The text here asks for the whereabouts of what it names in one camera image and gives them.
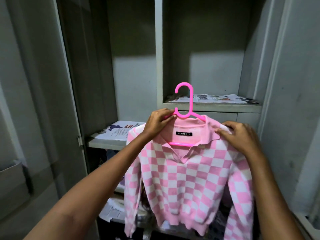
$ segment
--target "pink hanger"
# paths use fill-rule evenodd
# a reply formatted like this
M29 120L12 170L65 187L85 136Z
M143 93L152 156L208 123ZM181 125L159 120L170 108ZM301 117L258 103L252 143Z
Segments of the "pink hanger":
M193 112L193 87L191 86L190 83L188 83L188 82L179 83L177 85L176 89L174 90L174 92L178 93L179 88L182 87L182 86L187 86L189 88L189 90L190 90L189 112L187 114L181 114L181 113L179 113L178 108L176 107L174 109L173 114L179 116L180 118L188 118L188 117L190 117L192 115L192 116L202 120L203 122L205 122L206 121L206 117ZM168 144L172 145L172 146L184 146L184 147L192 147L192 146L194 146L194 144L178 143L178 142L168 142Z

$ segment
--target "checkered sweater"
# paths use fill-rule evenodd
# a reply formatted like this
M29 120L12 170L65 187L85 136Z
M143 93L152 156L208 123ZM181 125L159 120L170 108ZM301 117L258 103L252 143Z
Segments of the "checkered sweater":
M214 132L230 130L206 116L198 119L177 119L150 141L125 174L125 233L136 230L142 181L150 207L159 226L167 220L171 225L185 224L204 235L217 213L223 190L229 187L233 201L224 239L252 239L253 193L251 173L245 157ZM137 137L144 125L130 130L127 144ZM197 143L182 156L174 142L190 142L191 138L175 137L175 131L193 132Z

